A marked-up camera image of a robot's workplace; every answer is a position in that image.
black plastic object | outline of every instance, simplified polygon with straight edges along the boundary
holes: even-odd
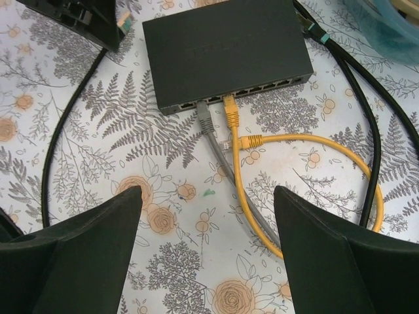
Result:
[[[115,0],[17,0],[61,25],[116,52],[123,33],[117,25]]]
[[[141,214],[141,188],[0,243],[0,313],[115,314]]]
[[[0,207],[0,243],[9,242],[15,237],[22,236],[23,232]]]
[[[359,227],[277,187],[276,223],[297,314],[417,313],[419,245]]]

orange flower print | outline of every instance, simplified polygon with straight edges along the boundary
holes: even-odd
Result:
[[[319,89],[319,84],[317,83],[317,81],[315,81],[315,82],[308,81],[308,82],[310,83],[310,89],[311,90],[318,90]]]
[[[190,201],[196,195],[195,187],[191,184],[187,184],[186,182],[183,185],[177,186],[176,192],[177,192],[177,196],[181,200],[185,200],[185,201]]]
[[[253,165],[259,158],[261,157],[261,152],[266,152],[264,148],[260,148],[258,150],[247,150],[249,152],[249,156],[242,159],[241,165],[246,163],[247,165]]]
[[[151,204],[147,214],[152,231],[158,234],[167,234],[175,228],[176,216],[168,208]]]
[[[211,184],[214,184],[214,183],[221,183],[221,182],[223,182],[223,178],[225,178],[227,176],[227,174],[225,173],[224,167],[223,166],[220,166],[218,163],[216,163],[214,165],[212,162],[209,163],[209,167],[211,168],[211,170],[215,174],[213,174],[211,177],[208,177],[204,181],[204,183],[210,182]]]
[[[319,153],[314,150],[314,147],[311,149],[309,154],[299,154],[299,156],[304,157],[301,158],[303,162],[306,162],[306,171],[308,171],[308,168],[314,169],[317,167],[317,164],[320,162],[321,157]]]
[[[19,54],[29,54],[32,55],[33,49],[30,44],[20,44],[17,46]]]
[[[175,6],[175,4],[173,3],[173,0],[164,0],[163,4],[162,4],[162,8],[164,10],[168,10],[171,9]]]
[[[9,30],[2,32],[2,34],[8,34],[9,37],[12,37],[12,38],[15,38],[17,35],[20,34],[20,27],[16,25],[13,27],[10,27],[10,26],[7,26],[7,27],[9,28]]]
[[[16,98],[16,102],[14,104],[17,108],[26,110],[32,107],[33,98],[30,95],[22,95]]]
[[[337,75],[339,75],[339,73],[340,73],[340,69],[338,69],[338,68],[336,68],[336,69],[334,69],[333,71],[332,71],[332,75],[335,77],[335,76],[337,76]]]
[[[386,106],[386,103],[382,99],[375,98],[375,106],[378,110],[384,111],[384,107]]]
[[[0,0],[0,9],[3,7],[8,7],[12,4],[12,0]]]
[[[293,297],[291,295],[291,289],[289,288],[289,282],[287,281],[284,285],[279,285],[279,284],[275,284],[278,286],[278,292],[277,294],[279,294],[282,298],[288,300],[288,301],[293,301]]]
[[[148,207],[153,202],[153,188],[149,185],[146,179],[138,176],[131,176],[122,180],[115,192],[115,195],[125,191],[132,186],[140,186],[142,191],[143,207],[142,210],[148,210]]]
[[[146,308],[145,306],[141,306],[141,307],[138,309],[138,313],[139,313],[139,314],[147,314],[147,312],[148,312],[148,310],[147,310],[147,308]]]
[[[323,107],[323,112],[325,114],[331,114],[332,110],[336,107],[336,103],[332,99],[325,100],[325,106]]]
[[[0,142],[10,141],[16,133],[16,124],[12,120],[0,119]]]
[[[350,88],[348,88],[347,90],[345,90],[345,95],[347,95],[348,97],[353,97],[354,96],[354,91]]]
[[[212,309],[216,314],[252,313],[255,296],[241,281],[225,281],[215,291]]]
[[[226,177],[226,173],[223,166],[219,166],[217,169],[217,173],[214,175],[214,182],[221,183],[224,177]]]
[[[207,231],[208,231],[208,229],[209,229],[210,227],[209,227],[209,225],[208,225],[208,223],[207,223],[206,221],[201,220],[201,221],[198,221],[198,222],[196,223],[195,228],[196,228],[199,232],[201,232],[201,233],[205,233],[205,232],[207,232]]]
[[[19,221],[19,216],[18,215],[16,215],[16,214],[11,214],[10,215],[10,219],[15,223],[15,224],[17,224],[18,223],[18,221]]]
[[[204,7],[206,5],[213,5],[215,3],[224,2],[227,0],[195,0],[195,6],[197,8]]]

green speck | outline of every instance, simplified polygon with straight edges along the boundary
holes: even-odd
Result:
[[[214,195],[214,194],[215,194],[215,191],[208,189],[205,191],[204,196],[209,196],[209,195]]]

yellow ethernet cable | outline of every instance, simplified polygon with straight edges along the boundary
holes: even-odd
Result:
[[[247,149],[250,147],[261,146],[264,143],[276,142],[276,141],[291,141],[291,140],[301,140],[301,141],[311,141],[317,142],[328,147],[331,147],[349,157],[353,162],[355,162],[359,168],[368,176],[371,175],[371,171],[368,165],[354,152],[350,149],[324,137],[319,137],[315,135],[306,135],[306,134],[284,134],[284,135],[272,135],[272,136],[249,136],[249,137],[238,137],[238,126],[239,126],[239,115],[238,115],[238,106],[234,100],[233,96],[224,97],[225,111],[227,115],[227,123],[232,133],[232,152],[233,152],[233,165],[234,165],[234,175],[237,187],[238,198],[240,205],[242,206],[244,215],[246,216],[247,221],[249,222],[253,231],[261,239],[263,244],[272,251],[276,256],[283,259],[282,251],[279,250],[264,232],[259,228],[256,220],[253,218],[249,206],[246,201],[246,195],[244,193],[244,187],[242,182],[242,172],[240,165],[240,149]],[[384,200],[382,197],[381,189],[377,185],[375,190],[376,203],[377,203],[377,212],[373,231],[379,232],[381,229],[382,221],[384,218]]]

rose print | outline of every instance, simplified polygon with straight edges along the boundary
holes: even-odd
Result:
[[[241,281],[225,281],[217,287],[212,307],[218,314],[248,314],[255,309],[255,295]]]
[[[180,186],[176,186],[177,187],[177,196],[181,199],[181,200],[185,200],[185,201],[190,201],[191,199],[193,199],[196,195],[196,189],[193,185],[191,184],[187,184],[185,182],[185,184],[180,185]]]
[[[168,208],[151,204],[147,221],[152,231],[158,234],[167,234],[175,228],[176,216]]]
[[[153,201],[153,189],[146,179],[138,176],[131,176],[122,180],[115,194],[119,194],[132,186],[140,186],[142,191],[143,207],[142,210],[147,212],[148,206]]]
[[[12,120],[0,119],[0,142],[10,141],[16,133],[16,124]]]

